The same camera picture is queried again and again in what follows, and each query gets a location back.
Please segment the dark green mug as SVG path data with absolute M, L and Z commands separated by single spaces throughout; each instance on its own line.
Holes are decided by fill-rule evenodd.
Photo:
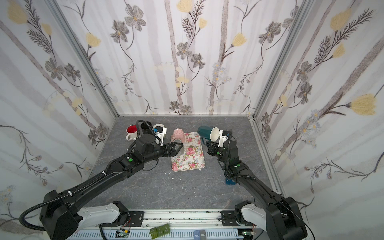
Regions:
M 200 126 L 198 134 L 202 139 L 202 143 L 206 146 L 208 141 L 215 142 L 220 137 L 220 130 L 217 127 Z

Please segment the light green mug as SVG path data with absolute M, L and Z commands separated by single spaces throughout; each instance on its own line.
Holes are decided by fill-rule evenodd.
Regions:
M 156 124 L 153 126 L 153 131 L 155 134 L 166 134 L 167 128 L 163 124 Z

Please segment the black mug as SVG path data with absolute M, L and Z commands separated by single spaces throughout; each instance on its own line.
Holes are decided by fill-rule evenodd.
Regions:
M 142 130 L 146 130 L 147 131 L 147 130 L 152 130 L 152 128 L 153 128 L 153 125 L 149 121 L 145 121 L 145 122 L 141 123 L 141 129 Z

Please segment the white mug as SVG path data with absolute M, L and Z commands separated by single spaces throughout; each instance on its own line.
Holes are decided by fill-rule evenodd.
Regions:
M 137 138 L 138 135 L 138 128 L 136 125 L 130 125 L 126 129 L 127 135 L 126 135 L 126 140 L 127 141 L 133 141 Z

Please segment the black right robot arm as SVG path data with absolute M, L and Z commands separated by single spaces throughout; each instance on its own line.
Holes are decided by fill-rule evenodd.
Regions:
M 303 240 L 313 231 L 305 223 L 298 203 L 273 191 L 240 160 L 233 132 L 211 128 L 205 135 L 208 154 L 217 157 L 224 176 L 245 188 L 258 202 L 243 202 L 235 208 L 239 224 L 251 223 L 271 240 Z

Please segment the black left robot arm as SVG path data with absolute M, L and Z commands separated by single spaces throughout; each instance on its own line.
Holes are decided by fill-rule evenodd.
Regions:
M 141 171 L 147 162 L 175 157 L 183 146 L 164 142 L 154 130 L 137 134 L 127 152 L 110 161 L 102 172 L 61 193 L 49 192 L 42 203 L 22 212 L 19 222 L 28 229 L 47 232 L 51 240 L 65 240 L 79 229 L 85 219 L 79 212 L 88 202 Z

